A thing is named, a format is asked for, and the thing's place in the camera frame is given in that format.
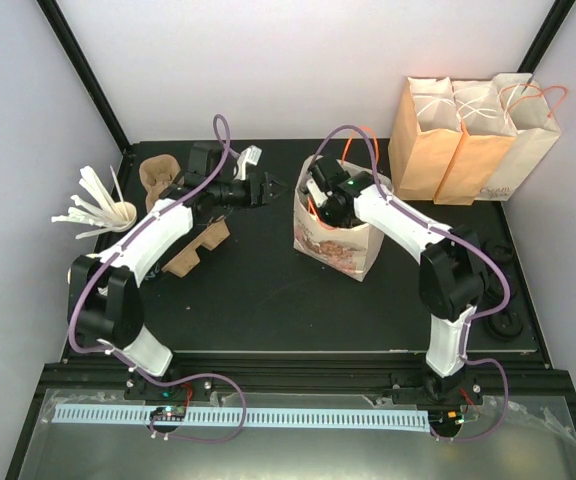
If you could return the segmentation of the printed Cream Bear paper bag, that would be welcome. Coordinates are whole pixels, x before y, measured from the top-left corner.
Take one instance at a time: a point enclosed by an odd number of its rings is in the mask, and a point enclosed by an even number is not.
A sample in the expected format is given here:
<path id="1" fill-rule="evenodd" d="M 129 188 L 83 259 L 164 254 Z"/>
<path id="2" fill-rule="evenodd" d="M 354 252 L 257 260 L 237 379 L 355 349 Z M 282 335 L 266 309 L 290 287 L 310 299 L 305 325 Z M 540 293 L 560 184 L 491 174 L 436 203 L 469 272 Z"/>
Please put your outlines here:
<path id="1" fill-rule="evenodd" d="M 354 221 L 350 227 L 332 226 L 316 210 L 307 190 L 313 155 L 303 162 L 293 201 L 293 247 L 321 263 L 362 282 L 381 250 L 384 234 L 366 223 Z"/>

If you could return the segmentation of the black paper cup stack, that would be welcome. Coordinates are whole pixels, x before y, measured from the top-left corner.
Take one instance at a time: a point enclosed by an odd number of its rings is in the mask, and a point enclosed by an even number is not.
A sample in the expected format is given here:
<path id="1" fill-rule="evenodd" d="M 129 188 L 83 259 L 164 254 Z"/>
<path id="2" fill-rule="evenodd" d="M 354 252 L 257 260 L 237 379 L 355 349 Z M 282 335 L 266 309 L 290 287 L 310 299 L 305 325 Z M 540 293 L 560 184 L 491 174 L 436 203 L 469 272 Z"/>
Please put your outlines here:
<path id="1" fill-rule="evenodd" d="M 156 263 L 144 275 L 143 281 L 154 281 L 154 280 L 160 278 L 162 274 L 163 274 L 162 267 L 160 266 L 159 263 Z"/>

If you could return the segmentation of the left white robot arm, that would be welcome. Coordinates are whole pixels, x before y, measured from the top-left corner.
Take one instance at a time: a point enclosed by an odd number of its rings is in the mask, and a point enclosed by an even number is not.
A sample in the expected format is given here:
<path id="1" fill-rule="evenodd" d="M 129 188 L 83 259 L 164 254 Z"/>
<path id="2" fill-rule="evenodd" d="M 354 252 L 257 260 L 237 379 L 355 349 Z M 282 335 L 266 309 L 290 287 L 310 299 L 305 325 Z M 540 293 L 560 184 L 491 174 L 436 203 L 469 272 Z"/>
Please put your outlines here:
<path id="1" fill-rule="evenodd" d="M 285 186 L 256 166 L 257 146 L 232 154 L 218 142 L 197 142 L 188 164 L 165 184 L 147 215 L 114 245 L 95 256 L 82 255 L 69 271 L 71 348 L 85 352 L 78 336 L 95 341 L 93 351 L 118 354 L 148 375 L 147 386 L 161 399 L 182 388 L 173 353 L 147 328 L 141 283 L 169 250 L 192 234 L 215 207 L 252 209 L 270 203 Z"/>

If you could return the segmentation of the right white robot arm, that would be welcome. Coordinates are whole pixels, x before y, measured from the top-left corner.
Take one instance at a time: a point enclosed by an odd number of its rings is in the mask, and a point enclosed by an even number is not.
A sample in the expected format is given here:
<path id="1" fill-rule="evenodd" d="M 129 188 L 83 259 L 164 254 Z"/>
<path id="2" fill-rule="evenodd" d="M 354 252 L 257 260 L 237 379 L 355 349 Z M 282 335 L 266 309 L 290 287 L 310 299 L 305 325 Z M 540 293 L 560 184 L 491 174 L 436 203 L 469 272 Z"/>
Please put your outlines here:
<path id="1" fill-rule="evenodd" d="M 459 390 L 456 373 L 464 366 L 466 322 L 477 312 L 487 286 L 484 262 L 469 248 L 477 236 L 468 228 L 453 229 L 421 214 L 389 192 L 372 173 L 351 174 L 330 156 L 312 159 L 304 189 L 315 211 L 333 227 L 353 220 L 378 229 L 419 265 L 418 292 L 431 315 L 422 379 L 425 396 L 444 403 Z"/>

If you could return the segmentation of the black coffee lid back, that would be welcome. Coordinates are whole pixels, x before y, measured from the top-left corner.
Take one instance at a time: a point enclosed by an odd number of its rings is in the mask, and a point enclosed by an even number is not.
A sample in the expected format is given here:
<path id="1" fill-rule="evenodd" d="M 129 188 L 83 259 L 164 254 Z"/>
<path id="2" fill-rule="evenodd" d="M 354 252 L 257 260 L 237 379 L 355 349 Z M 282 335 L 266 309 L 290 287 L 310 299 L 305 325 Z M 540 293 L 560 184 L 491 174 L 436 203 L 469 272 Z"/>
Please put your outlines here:
<path id="1" fill-rule="evenodd" d="M 490 238 L 484 242 L 484 252 L 499 265 L 507 265 L 514 261 L 516 251 L 514 244 L 503 238 Z"/>

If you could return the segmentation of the extra black coffee lid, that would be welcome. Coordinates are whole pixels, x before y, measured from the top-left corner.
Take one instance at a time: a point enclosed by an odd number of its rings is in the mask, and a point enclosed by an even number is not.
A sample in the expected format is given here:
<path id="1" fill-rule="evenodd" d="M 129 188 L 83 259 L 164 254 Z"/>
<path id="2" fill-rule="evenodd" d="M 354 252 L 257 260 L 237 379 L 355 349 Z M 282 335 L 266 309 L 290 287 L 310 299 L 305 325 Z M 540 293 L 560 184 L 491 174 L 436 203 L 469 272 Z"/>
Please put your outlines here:
<path id="1" fill-rule="evenodd" d="M 523 331 L 523 323 L 518 314 L 508 309 L 489 316 L 486 325 L 489 333 L 502 341 L 511 341 Z"/>

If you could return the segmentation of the back-left pulp cup carrier stack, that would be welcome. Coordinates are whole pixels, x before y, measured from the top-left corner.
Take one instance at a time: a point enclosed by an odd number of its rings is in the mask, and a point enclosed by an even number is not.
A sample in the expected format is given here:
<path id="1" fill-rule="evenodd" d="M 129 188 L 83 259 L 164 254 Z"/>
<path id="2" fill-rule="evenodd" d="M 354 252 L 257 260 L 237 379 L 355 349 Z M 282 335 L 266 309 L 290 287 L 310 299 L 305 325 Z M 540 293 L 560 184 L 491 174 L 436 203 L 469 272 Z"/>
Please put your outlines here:
<path id="1" fill-rule="evenodd" d="M 146 191 L 145 206 L 150 212 L 161 193 L 173 182 L 181 168 L 175 157 L 161 154 L 144 160 L 139 167 L 139 178 Z"/>

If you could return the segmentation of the left orange paper bag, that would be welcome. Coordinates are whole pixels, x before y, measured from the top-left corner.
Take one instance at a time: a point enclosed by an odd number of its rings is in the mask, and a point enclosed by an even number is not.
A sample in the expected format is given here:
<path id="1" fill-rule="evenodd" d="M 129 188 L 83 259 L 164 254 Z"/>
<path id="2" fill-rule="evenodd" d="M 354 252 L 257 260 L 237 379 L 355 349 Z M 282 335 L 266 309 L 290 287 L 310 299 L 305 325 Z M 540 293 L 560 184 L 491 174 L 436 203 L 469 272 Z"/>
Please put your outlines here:
<path id="1" fill-rule="evenodd" d="M 461 137 L 451 79 L 408 77 L 388 145 L 396 196 L 431 200 Z"/>

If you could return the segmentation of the orange paper bag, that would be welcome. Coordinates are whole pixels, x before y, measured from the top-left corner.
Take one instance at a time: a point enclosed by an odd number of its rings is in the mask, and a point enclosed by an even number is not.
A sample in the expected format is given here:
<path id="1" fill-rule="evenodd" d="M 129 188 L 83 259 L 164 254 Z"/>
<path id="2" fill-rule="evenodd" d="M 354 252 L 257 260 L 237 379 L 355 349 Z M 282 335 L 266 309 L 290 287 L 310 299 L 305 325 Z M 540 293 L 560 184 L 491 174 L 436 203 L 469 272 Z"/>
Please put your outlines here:
<path id="1" fill-rule="evenodd" d="M 470 205 L 517 139 L 491 81 L 454 81 L 462 136 L 433 201 Z"/>
<path id="2" fill-rule="evenodd" d="M 396 196 L 431 200 L 461 137 L 451 79 L 408 77 L 388 145 Z"/>

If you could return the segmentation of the middle orange paper bag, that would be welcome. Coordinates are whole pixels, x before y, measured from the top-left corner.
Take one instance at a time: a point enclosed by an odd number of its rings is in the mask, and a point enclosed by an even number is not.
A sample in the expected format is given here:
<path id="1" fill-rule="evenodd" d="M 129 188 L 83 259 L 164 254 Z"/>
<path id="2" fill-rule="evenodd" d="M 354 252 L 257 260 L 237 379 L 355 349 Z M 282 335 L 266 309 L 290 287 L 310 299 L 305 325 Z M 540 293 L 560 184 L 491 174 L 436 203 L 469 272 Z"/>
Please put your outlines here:
<path id="1" fill-rule="evenodd" d="M 454 81 L 462 136 L 433 201 L 470 205 L 517 139 L 491 81 Z"/>

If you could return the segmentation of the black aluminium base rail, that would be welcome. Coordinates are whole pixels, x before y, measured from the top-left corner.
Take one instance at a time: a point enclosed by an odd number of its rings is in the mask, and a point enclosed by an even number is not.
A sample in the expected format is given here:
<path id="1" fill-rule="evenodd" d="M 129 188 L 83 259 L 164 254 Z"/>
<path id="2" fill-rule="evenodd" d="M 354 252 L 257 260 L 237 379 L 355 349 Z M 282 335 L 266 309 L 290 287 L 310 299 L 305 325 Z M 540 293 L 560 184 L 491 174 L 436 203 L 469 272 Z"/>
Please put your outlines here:
<path id="1" fill-rule="evenodd" d="M 205 401 L 213 393 L 357 394 L 384 397 L 404 405 L 459 405 L 486 396 L 562 396 L 576 401 L 571 377 L 534 362 L 501 360 L 503 372 L 489 364 L 467 366 L 456 379 L 431 377 L 418 355 L 392 358 L 316 358 L 306 355 L 181 354 L 167 372 L 148 381 L 136 369 L 103 355 L 72 355 L 45 365 L 37 391 L 49 389 L 116 390 L 126 398 L 154 403 L 182 400 L 191 385 L 193 397 Z"/>

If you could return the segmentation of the left black frame post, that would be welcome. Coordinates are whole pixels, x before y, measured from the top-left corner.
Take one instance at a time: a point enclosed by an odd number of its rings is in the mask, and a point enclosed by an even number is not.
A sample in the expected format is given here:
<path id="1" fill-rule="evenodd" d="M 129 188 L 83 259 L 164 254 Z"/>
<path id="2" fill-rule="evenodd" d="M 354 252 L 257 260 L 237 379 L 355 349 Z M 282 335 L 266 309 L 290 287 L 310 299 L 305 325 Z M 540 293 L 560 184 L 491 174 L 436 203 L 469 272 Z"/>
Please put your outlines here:
<path id="1" fill-rule="evenodd" d="M 58 2 L 55 0 L 37 0 L 36 3 L 77 73 L 114 143 L 120 152 L 125 153 L 130 149 L 131 143 Z"/>

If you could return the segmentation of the black frame post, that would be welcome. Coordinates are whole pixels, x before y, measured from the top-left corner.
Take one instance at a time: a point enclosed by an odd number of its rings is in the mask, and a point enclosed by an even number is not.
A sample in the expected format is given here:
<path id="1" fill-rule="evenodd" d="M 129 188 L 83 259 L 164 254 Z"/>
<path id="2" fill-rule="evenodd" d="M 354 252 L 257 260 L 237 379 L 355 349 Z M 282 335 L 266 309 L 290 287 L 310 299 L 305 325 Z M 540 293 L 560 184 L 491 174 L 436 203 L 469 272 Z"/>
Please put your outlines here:
<path id="1" fill-rule="evenodd" d="M 518 73 L 533 74 L 575 5 L 575 0 L 555 0 L 526 54 L 517 68 Z"/>
<path id="2" fill-rule="evenodd" d="M 55 0 L 37 0 L 36 3 L 77 73 L 114 143 L 120 152 L 125 153 L 130 149 L 131 143 L 58 2 Z"/>

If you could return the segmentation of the right black frame post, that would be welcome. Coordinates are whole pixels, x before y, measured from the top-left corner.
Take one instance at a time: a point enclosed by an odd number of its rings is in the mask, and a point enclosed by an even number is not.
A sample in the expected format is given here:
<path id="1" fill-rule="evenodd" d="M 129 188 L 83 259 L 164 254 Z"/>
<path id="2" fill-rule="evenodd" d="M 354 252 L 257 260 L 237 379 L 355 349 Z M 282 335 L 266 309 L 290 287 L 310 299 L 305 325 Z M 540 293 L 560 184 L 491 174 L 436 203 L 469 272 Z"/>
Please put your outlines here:
<path id="1" fill-rule="evenodd" d="M 518 73 L 533 74 L 575 5 L 575 0 L 555 0 L 526 54 L 517 68 Z"/>

